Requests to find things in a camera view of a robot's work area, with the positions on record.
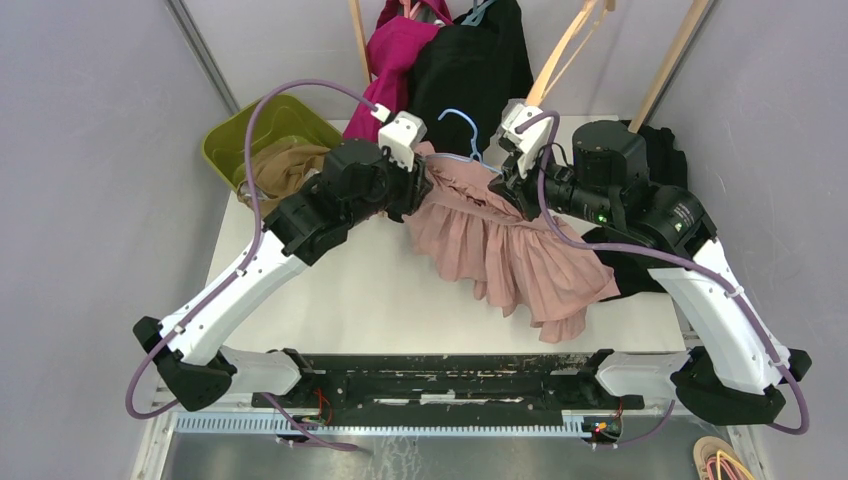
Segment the light blue hanger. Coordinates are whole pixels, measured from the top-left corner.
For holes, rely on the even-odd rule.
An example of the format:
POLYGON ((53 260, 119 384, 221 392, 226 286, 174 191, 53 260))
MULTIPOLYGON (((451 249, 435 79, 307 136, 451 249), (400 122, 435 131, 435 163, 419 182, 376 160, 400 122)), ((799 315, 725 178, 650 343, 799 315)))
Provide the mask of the light blue hanger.
POLYGON ((479 131, 479 128, 477 126, 477 123, 468 114, 466 114, 465 112, 463 112, 459 109, 456 109, 456 108, 446 108, 446 109, 444 109, 439 114, 436 121, 441 122, 445 117, 447 117, 449 115, 453 115, 453 116, 456 116, 456 117, 462 119, 467 124, 467 126, 470 128, 469 154, 468 155, 460 155, 458 153, 440 151, 438 149, 439 135, 434 136, 432 133, 428 133, 425 136, 425 138, 432 143, 433 148, 434 148, 434 152, 432 154, 428 154, 426 156, 426 158, 430 159, 430 158, 435 158, 435 157, 444 157, 444 158, 449 158, 451 160, 461 162, 461 163, 466 163, 466 164, 476 163, 476 164, 482 166, 483 168, 485 168, 486 170, 493 172, 494 174, 500 174, 501 169, 499 167, 496 167, 494 165, 487 163, 483 158, 482 151, 479 149, 479 145, 478 145, 478 138, 479 138, 480 131, 479 131))

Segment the light pink dress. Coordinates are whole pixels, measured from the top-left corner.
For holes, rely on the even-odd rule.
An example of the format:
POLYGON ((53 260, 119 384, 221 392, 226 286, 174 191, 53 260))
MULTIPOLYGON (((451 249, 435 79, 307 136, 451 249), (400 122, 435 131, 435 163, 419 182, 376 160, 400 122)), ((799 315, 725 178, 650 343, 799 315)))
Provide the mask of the light pink dress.
POLYGON ((428 256, 442 279, 471 281, 474 298, 504 316, 527 307, 546 343, 578 337, 589 306, 619 295, 612 268, 594 252, 565 244, 542 218, 525 220, 489 191, 493 172, 428 142, 416 151, 433 189, 404 222, 415 252, 428 256))

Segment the brown skirt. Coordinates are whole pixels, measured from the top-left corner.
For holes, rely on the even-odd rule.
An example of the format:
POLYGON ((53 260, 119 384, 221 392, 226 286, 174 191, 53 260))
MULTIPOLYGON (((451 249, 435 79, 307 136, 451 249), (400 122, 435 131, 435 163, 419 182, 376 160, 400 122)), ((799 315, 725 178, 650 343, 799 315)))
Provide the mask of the brown skirt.
POLYGON ((329 151, 300 137, 286 136, 255 153, 250 162, 261 217, 266 217, 282 199, 298 192, 311 176, 320 173, 329 151))

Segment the grey-blue plastic hanger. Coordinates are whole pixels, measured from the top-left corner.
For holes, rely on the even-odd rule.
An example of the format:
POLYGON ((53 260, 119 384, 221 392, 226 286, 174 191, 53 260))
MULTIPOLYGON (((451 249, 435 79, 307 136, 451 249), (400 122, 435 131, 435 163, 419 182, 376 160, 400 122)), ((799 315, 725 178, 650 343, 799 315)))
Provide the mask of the grey-blue plastic hanger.
POLYGON ((497 2, 497 0, 472 1, 472 8, 461 22, 462 26, 478 26, 485 17, 486 11, 497 2))

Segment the beige wooden hanger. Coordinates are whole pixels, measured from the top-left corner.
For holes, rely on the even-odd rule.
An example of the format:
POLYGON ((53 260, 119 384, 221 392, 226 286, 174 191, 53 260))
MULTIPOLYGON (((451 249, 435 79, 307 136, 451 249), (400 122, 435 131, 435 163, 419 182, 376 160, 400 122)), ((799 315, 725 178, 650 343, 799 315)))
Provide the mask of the beige wooden hanger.
POLYGON ((561 35, 557 44, 551 51, 541 71, 536 76, 536 80, 531 87, 529 94, 525 99, 525 104, 532 107, 540 107, 547 95, 553 90, 554 86, 561 79, 573 61, 577 58, 580 52, 585 47, 588 40, 594 35, 597 29, 604 23, 606 17, 614 12, 617 8, 616 0, 586 0, 583 2, 580 10, 571 20, 570 24, 561 35), (567 48, 573 43, 585 25, 593 18, 594 11, 600 9, 600 13, 594 18, 589 31, 582 38, 579 45, 571 53, 568 60, 562 62, 561 59, 566 53, 567 48))

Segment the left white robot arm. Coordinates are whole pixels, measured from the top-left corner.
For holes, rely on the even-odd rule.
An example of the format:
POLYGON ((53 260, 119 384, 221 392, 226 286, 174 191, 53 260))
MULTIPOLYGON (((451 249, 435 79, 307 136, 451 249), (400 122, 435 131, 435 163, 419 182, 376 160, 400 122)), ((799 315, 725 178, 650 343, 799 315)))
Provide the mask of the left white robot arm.
POLYGON ((133 333, 150 354, 177 404, 194 412, 228 393, 269 393, 291 406, 315 391, 296 351, 268 353, 230 348, 234 330, 272 293, 342 245, 355 226, 384 212, 400 222, 431 191, 424 158, 346 141, 324 157, 323 168, 283 198, 261 222, 261 238, 185 307, 162 320, 140 319, 133 333))

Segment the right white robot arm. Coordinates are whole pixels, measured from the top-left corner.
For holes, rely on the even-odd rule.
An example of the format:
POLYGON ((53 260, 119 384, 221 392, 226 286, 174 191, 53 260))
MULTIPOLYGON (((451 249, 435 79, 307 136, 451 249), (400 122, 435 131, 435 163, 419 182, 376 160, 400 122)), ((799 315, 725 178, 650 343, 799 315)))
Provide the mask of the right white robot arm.
POLYGON ((490 190, 527 219, 566 214, 601 227, 594 252, 632 257, 680 307, 699 344, 670 354, 611 351, 594 357, 577 382, 580 400, 602 408, 640 396, 683 405, 718 426, 777 426, 782 388, 802 397, 807 352, 780 344, 734 276, 716 227, 689 191, 651 180, 645 139, 614 120, 592 121, 572 136, 569 165, 554 161, 559 116, 535 112, 505 120, 506 151, 490 190))

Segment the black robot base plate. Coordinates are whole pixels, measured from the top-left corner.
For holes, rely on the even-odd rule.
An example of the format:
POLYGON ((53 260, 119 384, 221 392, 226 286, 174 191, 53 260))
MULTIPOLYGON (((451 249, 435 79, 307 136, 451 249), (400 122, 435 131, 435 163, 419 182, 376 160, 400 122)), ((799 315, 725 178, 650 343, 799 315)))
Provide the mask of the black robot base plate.
POLYGON ((555 426, 563 411, 643 409, 595 380, 605 356, 300 355, 303 377, 276 400, 332 427, 555 426))

